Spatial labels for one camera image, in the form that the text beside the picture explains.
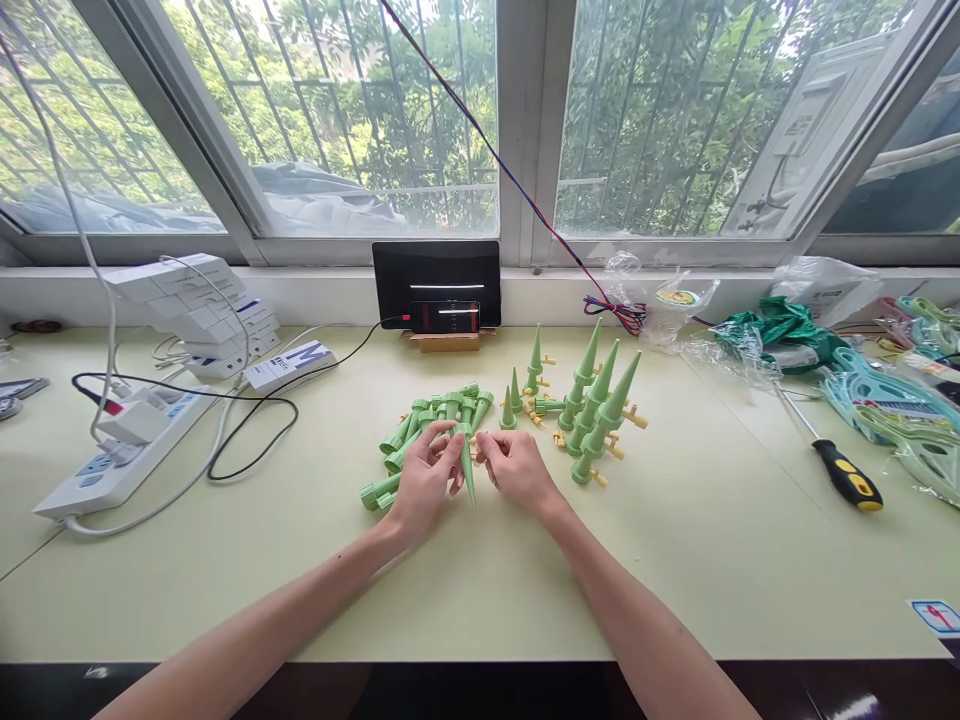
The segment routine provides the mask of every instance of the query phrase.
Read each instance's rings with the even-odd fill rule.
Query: window
[[[224,232],[69,0],[0,8],[0,32],[46,111],[86,232]],[[42,129],[6,62],[0,89],[0,209],[28,233],[75,232]]]
[[[22,0],[0,31],[104,262],[496,238],[505,265],[575,267],[385,2],[589,265],[954,257],[916,254],[960,229],[948,0]],[[0,237],[79,263],[53,180],[0,58]]]
[[[960,52],[824,228],[825,233],[960,233]]]
[[[496,137],[493,0],[397,3]],[[277,236],[496,237],[493,158],[377,0],[163,0]]]
[[[811,58],[899,29],[913,5],[580,0],[559,229],[736,234],[725,221]],[[774,186],[799,178],[797,155]]]

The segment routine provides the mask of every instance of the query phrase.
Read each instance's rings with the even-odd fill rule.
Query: tree
[[[495,232],[490,153],[376,0],[162,0],[251,164],[355,180],[432,232]],[[394,0],[496,143],[494,0]],[[900,0],[580,0],[561,156],[566,231],[715,234],[818,50],[898,27]],[[205,207],[69,0],[0,9],[75,187]],[[53,183],[33,111],[0,65],[0,193]]]

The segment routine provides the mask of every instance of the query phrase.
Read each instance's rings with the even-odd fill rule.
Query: dark floor
[[[957,720],[944,660],[721,663],[767,720]],[[0,666],[0,718],[86,720],[152,665]],[[289,664],[255,718],[642,718],[613,663]]]

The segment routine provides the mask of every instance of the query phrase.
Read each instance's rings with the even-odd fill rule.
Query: desk
[[[365,332],[335,328],[321,336],[343,357]],[[0,428],[11,498],[0,520],[15,546],[4,549],[7,566],[47,539],[45,521],[30,508],[91,454],[90,403],[67,379],[102,364],[103,335],[17,339],[22,369],[13,374],[45,374],[54,386],[5,423],[14,427]],[[569,388],[588,336],[544,328],[543,350],[558,359],[546,373],[553,394]],[[633,341],[614,329],[605,330],[600,357],[617,336],[625,363]],[[138,337],[121,350],[128,372],[149,365],[157,339]],[[0,661],[169,656],[376,522],[358,491],[383,477],[377,444],[414,397],[473,379],[499,397],[511,367],[526,366],[531,342],[531,329],[506,328],[479,353],[429,356],[395,332],[377,331],[343,367],[290,394],[300,422],[242,482],[198,483],[117,537],[58,535],[0,582]],[[886,462],[887,450],[859,440],[825,404],[811,406],[811,419],[873,474],[887,499],[879,515],[856,512],[833,491],[776,398],[747,397],[709,372],[678,356],[644,354],[631,397],[650,427],[624,426],[626,459],[601,461],[606,490],[570,479],[570,459],[553,446],[552,430],[524,417],[520,427],[538,438],[558,486],[591,530],[715,657],[948,656],[906,600],[960,604],[960,574],[950,570],[960,515],[912,490],[896,461]],[[258,437],[232,448],[223,467],[251,458],[286,413],[263,412],[251,423]],[[216,416],[215,409],[202,418],[126,504],[85,521],[113,525],[166,497],[208,452]],[[496,427],[495,413],[484,427]],[[559,551],[498,496],[482,469],[476,475],[477,507],[466,496],[452,503],[434,537],[383,573],[300,660],[610,659]]]

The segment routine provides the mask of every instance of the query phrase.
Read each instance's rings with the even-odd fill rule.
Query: forearm
[[[610,555],[565,501],[543,513],[634,697],[651,720],[758,718],[683,623]]]
[[[322,565],[185,647],[97,719],[232,716],[402,550],[391,527],[377,525]]]

